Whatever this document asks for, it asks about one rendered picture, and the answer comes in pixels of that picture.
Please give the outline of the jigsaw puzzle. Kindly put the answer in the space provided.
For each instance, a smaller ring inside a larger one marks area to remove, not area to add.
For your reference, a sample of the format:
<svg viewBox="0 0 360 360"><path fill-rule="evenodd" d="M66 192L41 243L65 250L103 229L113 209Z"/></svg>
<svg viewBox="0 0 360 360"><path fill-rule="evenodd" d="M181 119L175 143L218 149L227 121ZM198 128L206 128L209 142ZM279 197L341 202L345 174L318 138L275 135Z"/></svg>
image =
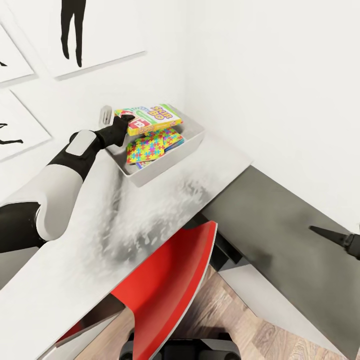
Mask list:
<svg viewBox="0 0 360 360"><path fill-rule="evenodd" d="M145 134L144 134L145 135ZM152 161L161 158L165 154L163 136L138 138L136 145L131 142L127 145L127 164Z"/></svg>
<svg viewBox="0 0 360 360"><path fill-rule="evenodd" d="M166 128L161 128L161 129L156 129L153 131L145 132L144 135L146 135L147 137L162 135L164 148L170 147L173 144L175 144L183 139L183 137L180 134L178 134L171 127L166 127Z"/></svg>

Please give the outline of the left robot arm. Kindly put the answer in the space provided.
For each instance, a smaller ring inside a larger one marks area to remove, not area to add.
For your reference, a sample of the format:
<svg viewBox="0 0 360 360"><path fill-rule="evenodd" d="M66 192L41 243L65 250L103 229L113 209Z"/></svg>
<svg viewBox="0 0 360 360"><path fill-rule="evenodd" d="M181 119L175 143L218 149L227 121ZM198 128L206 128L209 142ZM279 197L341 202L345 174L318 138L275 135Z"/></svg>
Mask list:
<svg viewBox="0 0 360 360"><path fill-rule="evenodd" d="M43 245L66 232L96 154L123 146L135 116L115 116L110 124L111 116L111 106L100 108L101 130L76 133L31 181L0 202L0 291Z"/></svg>

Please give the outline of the board game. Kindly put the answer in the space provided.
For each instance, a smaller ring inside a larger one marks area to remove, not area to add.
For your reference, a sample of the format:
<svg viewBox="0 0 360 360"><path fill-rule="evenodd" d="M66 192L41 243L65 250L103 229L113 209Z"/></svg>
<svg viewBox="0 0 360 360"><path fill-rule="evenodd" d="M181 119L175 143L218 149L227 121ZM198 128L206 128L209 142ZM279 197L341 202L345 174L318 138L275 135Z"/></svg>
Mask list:
<svg viewBox="0 0 360 360"><path fill-rule="evenodd" d="M164 150L164 152L168 151L168 150L171 150L172 148L175 148L181 144L184 143L184 139L181 139L180 141L174 143L173 145L169 146L167 149Z"/></svg>
<svg viewBox="0 0 360 360"><path fill-rule="evenodd" d="M141 161L141 162L135 162L135 164L138 167L138 169L140 170L141 168L143 168L143 167L147 166L148 164L152 163L153 161L155 161L155 159Z"/></svg>
<svg viewBox="0 0 360 360"><path fill-rule="evenodd" d="M181 117L166 103L114 110L114 117L121 117L123 114L135 116L128 122L126 133L130 136L171 128L184 123Z"/></svg>

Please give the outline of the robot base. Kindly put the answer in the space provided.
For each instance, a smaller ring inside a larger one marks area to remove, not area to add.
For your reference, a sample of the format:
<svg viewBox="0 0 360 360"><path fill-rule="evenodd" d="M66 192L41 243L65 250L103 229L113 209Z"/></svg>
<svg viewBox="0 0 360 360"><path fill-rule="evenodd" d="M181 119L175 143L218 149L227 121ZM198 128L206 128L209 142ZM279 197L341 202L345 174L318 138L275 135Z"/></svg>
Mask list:
<svg viewBox="0 0 360 360"><path fill-rule="evenodd" d="M118 360L133 360L134 332L120 350ZM228 332L218 339L169 338L152 360L242 360Z"/></svg>

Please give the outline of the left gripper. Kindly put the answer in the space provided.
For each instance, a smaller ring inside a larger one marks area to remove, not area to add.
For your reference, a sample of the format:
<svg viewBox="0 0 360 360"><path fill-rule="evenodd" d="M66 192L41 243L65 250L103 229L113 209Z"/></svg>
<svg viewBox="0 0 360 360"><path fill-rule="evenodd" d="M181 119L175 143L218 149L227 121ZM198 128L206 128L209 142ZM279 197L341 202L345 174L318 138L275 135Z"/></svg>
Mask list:
<svg viewBox="0 0 360 360"><path fill-rule="evenodd" d="M104 128L104 130L108 130L112 134L113 144L117 145L118 147L123 146L129 121L134 118L135 116L132 114L122 114L121 117L115 116L113 119L113 124Z"/></svg>

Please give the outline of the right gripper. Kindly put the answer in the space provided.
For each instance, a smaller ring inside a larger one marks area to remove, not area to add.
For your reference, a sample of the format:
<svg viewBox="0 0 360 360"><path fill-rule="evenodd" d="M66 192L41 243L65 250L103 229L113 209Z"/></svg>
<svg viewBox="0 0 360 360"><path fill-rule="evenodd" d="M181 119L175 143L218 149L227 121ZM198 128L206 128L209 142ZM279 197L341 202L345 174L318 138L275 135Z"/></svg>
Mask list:
<svg viewBox="0 0 360 360"><path fill-rule="evenodd" d="M310 230L312 230L315 233L318 233L319 235L330 239L331 241L341 245L342 247L345 247L345 251L349 255L354 256L357 260L360 261L360 235L359 234L350 234L346 235L343 233L339 233L336 231L332 231L325 228L320 228L317 226L311 225L309 227Z"/></svg>

